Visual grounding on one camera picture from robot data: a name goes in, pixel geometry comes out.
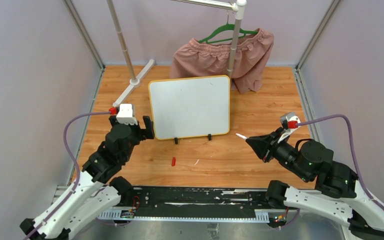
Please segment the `white red marker pen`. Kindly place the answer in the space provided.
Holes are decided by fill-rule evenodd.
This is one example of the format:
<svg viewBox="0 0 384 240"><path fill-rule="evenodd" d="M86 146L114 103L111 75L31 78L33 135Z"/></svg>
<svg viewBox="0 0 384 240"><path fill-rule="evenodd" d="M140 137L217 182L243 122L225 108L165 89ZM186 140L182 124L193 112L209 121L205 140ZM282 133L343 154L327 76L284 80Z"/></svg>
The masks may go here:
<svg viewBox="0 0 384 240"><path fill-rule="evenodd" d="M244 139L244 140L246 140L248 137L246 137L246 136L244 136L244 135L242 135L242 134L240 134L240 133L236 133L235 134L237 137L239 137L239 138L241 138L241 139Z"/></svg>

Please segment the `red marker cap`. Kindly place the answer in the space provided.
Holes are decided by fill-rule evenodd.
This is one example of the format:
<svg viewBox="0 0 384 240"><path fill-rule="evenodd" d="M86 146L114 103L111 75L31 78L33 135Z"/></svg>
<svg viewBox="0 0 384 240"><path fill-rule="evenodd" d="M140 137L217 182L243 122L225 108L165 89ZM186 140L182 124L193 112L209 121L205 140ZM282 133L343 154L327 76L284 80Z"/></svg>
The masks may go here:
<svg viewBox="0 0 384 240"><path fill-rule="evenodd" d="M176 165L176 158L173 157L171 161L171 166L174 167Z"/></svg>

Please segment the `yellow framed whiteboard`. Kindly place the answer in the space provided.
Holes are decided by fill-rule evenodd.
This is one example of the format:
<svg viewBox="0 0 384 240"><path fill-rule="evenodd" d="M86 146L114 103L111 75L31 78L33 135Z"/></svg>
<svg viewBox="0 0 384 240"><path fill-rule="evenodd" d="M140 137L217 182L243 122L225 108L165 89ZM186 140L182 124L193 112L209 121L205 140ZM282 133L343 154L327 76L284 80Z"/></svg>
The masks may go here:
<svg viewBox="0 0 384 240"><path fill-rule="evenodd" d="M230 131L231 80L226 75L154 80L148 92L158 140Z"/></svg>

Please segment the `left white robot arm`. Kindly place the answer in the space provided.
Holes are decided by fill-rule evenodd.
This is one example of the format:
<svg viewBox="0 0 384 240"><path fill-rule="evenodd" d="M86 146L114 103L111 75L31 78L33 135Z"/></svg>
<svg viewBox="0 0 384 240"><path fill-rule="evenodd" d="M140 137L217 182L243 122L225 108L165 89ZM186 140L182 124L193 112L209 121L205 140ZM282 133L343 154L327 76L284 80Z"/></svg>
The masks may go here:
<svg viewBox="0 0 384 240"><path fill-rule="evenodd" d="M130 117L109 117L110 131L97 150L89 156L75 181L42 214L20 224L27 240L71 240L102 212L133 201L133 186L115 177L130 160L134 147L155 137L154 123L143 116L145 127Z"/></svg>

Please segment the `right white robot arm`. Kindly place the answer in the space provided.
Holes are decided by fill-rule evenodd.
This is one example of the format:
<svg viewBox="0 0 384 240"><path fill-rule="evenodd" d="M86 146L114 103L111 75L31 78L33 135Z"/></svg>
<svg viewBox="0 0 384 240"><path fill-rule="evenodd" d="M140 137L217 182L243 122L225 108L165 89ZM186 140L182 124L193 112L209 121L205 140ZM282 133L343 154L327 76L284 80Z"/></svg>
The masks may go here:
<svg viewBox="0 0 384 240"><path fill-rule="evenodd" d="M314 182L322 196L304 193L280 180L271 180L266 204L272 209L292 207L328 218L362 240L384 240L384 203L366 193L359 175L348 165L334 161L334 152L322 143L304 138L295 145L282 138L283 128L245 137L257 157L272 159L304 182Z"/></svg>

